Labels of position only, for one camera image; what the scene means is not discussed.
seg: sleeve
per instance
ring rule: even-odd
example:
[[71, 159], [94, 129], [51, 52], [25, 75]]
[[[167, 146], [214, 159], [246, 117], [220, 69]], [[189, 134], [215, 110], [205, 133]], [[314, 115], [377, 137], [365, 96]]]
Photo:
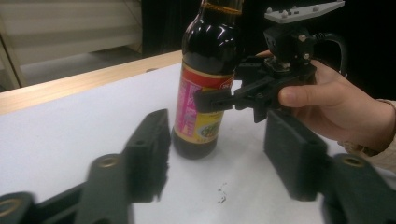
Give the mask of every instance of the sleeve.
[[[379, 101], [393, 105], [396, 111], [396, 101]], [[351, 142], [343, 142], [339, 144], [344, 147], [346, 152], [361, 156], [362, 158], [370, 162], [373, 166], [392, 171], [396, 174], [396, 135], [393, 137], [393, 141], [390, 143], [388, 148], [380, 153], [377, 153], [370, 148], [362, 147]]]

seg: finger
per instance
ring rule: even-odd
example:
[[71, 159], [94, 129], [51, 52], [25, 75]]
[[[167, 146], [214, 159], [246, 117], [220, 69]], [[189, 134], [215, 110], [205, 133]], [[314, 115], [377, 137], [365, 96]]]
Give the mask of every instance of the finger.
[[260, 57], [260, 58], [268, 58], [268, 57], [271, 57], [271, 56], [274, 56], [272, 53], [271, 53], [271, 51], [268, 49], [268, 50], [265, 50], [265, 51], [263, 51], [263, 52], [260, 52], [260, 53], [258, 53], [258, 54], [256, 54], [256, 56], [257, 57]]
[[288, 86], [280, 90], [279, 102], [284, 106], [303, 107], [306, 105], [332, 106], [340, 103], [342, 97], [338, 94], [337, 85], [328, 83], [323, 85]]

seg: bottle label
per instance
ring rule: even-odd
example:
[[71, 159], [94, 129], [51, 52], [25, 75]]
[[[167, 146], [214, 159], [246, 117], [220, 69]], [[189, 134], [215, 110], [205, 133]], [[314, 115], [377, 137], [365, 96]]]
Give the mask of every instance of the bottle label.
[[199, 113], [195, 109], [193, 95], [196, 91], [229, 89], [233, 74], [213, 76], [181, 66], [178, 90], [175, 133], [185, 141], [203, 144], [213, 141], [219, 132], [223, 111]]

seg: dark brown bottle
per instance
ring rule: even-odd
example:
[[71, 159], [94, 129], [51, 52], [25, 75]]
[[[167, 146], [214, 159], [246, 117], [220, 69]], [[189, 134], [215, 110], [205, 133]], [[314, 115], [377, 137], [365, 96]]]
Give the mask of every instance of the dark brown bottle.
[[172, 131], [177, 152], [200, 159], [214, 150], [223, 111], [198, 113], [193, 94], [231, 88], [242, 54], [237, 26], [243, 0], [203, 0], [182, 40], [183, 62]]

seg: bottle neck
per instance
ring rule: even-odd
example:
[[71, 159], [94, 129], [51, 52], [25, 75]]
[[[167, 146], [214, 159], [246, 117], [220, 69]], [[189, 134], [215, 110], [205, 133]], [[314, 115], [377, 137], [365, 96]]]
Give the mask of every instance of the bottle neck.
[[243, 0], [203, 0], [198, 19], [211, 23], [235, 24], [242, 15]]

